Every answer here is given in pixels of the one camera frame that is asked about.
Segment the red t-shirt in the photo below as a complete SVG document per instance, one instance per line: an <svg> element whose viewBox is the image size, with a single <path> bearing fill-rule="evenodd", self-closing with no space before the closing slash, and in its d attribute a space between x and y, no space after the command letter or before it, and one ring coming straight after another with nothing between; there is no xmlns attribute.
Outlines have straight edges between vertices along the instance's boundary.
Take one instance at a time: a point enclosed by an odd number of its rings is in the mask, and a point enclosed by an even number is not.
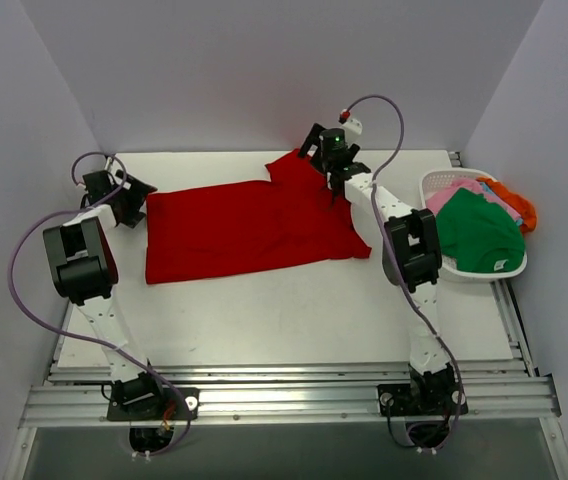
<svg viewBox="0 0 568 480"><path fill-rule="evenodd" d="M367 259L351 205L293 150L249 180L147 198L147 284Z"/></svg>

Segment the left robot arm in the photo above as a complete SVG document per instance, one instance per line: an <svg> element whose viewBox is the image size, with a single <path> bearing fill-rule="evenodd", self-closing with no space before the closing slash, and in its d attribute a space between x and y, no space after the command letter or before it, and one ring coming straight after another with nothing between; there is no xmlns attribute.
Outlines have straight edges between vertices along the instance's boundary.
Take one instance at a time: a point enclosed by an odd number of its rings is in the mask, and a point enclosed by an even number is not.
<svg viewBox="0 0 568 480"><path fill-rule="evenodd" d="M148 372L150 361L138 347L115 298L119 273L106 232L135 228L157 188L119 169L83 177L90 208L60 226L43 231L54 287L92 329L110 367L110 401L130 407L143 419L158 417L166 405L161 382Z"/></svg>

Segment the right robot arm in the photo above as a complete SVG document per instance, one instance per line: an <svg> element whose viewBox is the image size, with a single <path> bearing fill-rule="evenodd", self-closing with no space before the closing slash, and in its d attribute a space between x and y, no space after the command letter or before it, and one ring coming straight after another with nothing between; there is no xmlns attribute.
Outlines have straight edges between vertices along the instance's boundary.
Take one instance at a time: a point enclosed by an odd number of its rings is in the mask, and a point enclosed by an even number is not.
<svg viewBox="0 0 568 480"><path fill-rule="evenodd" d="M444 397L458 399L459 365L440 333L437 283L442 267L435 216L428 209L415 209L380 186L376 173L355 160L360 147L353 142L361 132L348 121L336 128L313 124L298 156L326 180L335 197L366 211L382 236L382 266L390 283L398 286L412 313L408 328L408 400L419 412L428 413Z"/></svg>

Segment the white laundry basket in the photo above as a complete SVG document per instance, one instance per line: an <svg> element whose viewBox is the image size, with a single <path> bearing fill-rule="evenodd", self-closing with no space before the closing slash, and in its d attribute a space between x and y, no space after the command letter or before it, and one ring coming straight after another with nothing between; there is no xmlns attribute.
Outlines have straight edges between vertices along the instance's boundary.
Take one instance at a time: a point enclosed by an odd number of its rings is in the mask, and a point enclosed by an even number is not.
<svg viewBox="0 0 568 480"><path fill-rule="evenodd" d="M527 263L522 215L478 170L432 170L419 181L423 206L435 215L443 276L492 282L520 274Z"/></svg>

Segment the pink t-shirt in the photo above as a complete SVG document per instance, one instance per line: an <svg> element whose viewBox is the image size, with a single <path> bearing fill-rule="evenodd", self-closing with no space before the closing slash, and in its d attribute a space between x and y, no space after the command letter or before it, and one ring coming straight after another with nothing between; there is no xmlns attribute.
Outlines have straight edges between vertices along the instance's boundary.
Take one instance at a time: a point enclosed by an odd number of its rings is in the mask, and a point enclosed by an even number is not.
<svg viewBox="0 0 568 480"><path fill-rule="evenodd" d="M426 207L434 214L437 214L460 189L466 189L474 194L481 194L483 192L483 187L478 181L469 178L459 178L454 180L450 186L436 192L428 198L426 200Z"/></svg>

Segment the green t-shirt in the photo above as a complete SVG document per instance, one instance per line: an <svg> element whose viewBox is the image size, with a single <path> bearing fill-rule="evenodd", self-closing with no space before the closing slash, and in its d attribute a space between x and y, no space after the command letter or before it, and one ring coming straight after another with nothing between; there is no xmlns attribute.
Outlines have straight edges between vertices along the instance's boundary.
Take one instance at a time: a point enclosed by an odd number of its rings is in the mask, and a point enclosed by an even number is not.
<svg viewBox="0 0 568 480"><path fill-rule="evenodd" d="M499 205L460 189L436 214L443 256L469 274L503 274L523 263L526 246L519 226Z"/></svg>

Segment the orange t-shirt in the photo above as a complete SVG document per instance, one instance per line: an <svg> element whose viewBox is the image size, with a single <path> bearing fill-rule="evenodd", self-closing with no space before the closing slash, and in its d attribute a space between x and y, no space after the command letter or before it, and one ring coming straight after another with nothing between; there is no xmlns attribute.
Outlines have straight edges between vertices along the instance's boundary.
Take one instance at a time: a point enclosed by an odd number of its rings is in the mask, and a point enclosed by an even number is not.
<svg viewBox="0 0 568 480"><path fill-rule="evenodd" d="M501 182L488 177L479 177L478 181L485 181L497 195L511 205L522 217L523 223L519 225L522 234L532 233L538 224L538 216L534 205L525 197L511 191Z"/></svg>

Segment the light blue t-shirt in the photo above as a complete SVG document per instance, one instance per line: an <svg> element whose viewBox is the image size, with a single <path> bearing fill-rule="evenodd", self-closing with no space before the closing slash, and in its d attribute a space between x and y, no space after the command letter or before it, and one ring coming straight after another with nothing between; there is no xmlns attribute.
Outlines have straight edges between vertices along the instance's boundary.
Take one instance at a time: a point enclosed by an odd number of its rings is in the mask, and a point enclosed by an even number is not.
<svg viewBox="0 0 568 480"><path fill-rule="evenodd" d="M505 210L509 216L514 220L517 225L523 223L521 215L505 200L503 200L495 191L485 182L479 181L479 185L482 188L482 194L489 203L494 203L499 205L503 210Z"/></svg>

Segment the aluminium rail frame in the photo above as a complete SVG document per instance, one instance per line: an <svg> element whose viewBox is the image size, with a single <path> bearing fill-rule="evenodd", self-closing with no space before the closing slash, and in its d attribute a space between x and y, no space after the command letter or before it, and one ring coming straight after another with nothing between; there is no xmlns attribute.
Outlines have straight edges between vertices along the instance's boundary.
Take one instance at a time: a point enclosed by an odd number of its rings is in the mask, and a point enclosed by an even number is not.
<svg viewBox="0 0 568 480"><path fill-rule="evenodd" d="M268 179L264 165L283 154L118 156L133 175L168 192ZM379 179L418 207L422 175L449 166L446 151L408 151ZM125 321L165 377L200 390L200 425L381 420L377 386L408 380L405 321L413 315L382 272L375 220L359 206L352 216L374 249L366 261L159 286L144 281L144 225L108 232ZM440 280L436 300L443 337L460 362L467 392L469 413L461 420L560 413L553 380L534 374L503 283ZM46 384L31 389L22 426L106 426L107 403L98 383L108 379L109 362L97 345L60 342Z"/></svg>

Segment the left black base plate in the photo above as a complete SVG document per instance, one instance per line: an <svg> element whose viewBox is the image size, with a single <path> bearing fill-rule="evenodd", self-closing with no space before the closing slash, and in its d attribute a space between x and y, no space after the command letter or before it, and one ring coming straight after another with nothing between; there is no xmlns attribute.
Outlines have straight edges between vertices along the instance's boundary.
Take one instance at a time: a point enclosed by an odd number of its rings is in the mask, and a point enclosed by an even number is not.
<svg viewBox="0 0 568 480"><path fill-rule="evenodd" d="M159 393L148 393L125 402L111 401L106 420L110 422L185 421L198 415L200 390L192 387L175 389L164 386Z"/></svg>

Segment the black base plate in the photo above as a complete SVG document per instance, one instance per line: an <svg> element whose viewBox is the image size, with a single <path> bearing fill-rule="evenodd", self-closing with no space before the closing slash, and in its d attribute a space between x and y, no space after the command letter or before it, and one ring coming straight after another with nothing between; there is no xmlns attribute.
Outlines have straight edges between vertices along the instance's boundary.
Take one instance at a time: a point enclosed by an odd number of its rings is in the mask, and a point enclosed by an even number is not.
<svg viewBox="0 0 568 480"><path fill-rule="evenodd" d="M457 412L455 385L416 383L379 384L378 405L382 416L446 416Z"/></svg>
<svg viewBox="0 0 568 480"><path fill-rule="evenodd" d="M198 415L200 390L192 387L175 389L164 386L159 393L148 393L125 402L111 401L106 420L110 422L185 421Z"/></svg>

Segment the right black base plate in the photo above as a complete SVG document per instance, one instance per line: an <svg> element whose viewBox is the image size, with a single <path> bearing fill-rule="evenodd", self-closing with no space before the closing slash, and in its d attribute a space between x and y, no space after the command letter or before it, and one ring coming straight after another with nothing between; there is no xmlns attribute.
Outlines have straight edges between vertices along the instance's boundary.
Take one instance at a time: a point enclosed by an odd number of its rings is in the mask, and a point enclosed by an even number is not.
<svg viewBox="0 0 568 480"><path fill-rule="evenodd" d="M382 416L446 416L457 412L455 385L416 383L379 384L378 405Z"/></svg>

